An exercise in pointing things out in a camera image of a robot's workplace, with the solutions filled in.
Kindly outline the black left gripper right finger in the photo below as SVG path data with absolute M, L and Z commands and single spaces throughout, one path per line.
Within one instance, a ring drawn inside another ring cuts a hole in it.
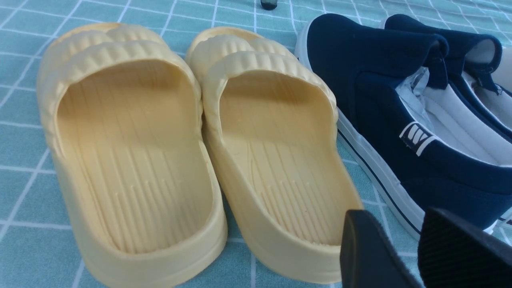
M 510 288 L 511 246 L 461 217 L 427 210 L 418 245 L 426 288 Z

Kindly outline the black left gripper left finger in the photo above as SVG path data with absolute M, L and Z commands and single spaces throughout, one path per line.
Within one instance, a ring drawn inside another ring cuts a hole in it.
M 366 210 L 348 210 L 340 248 L 344 288 L 420 288 L 381 224 Z

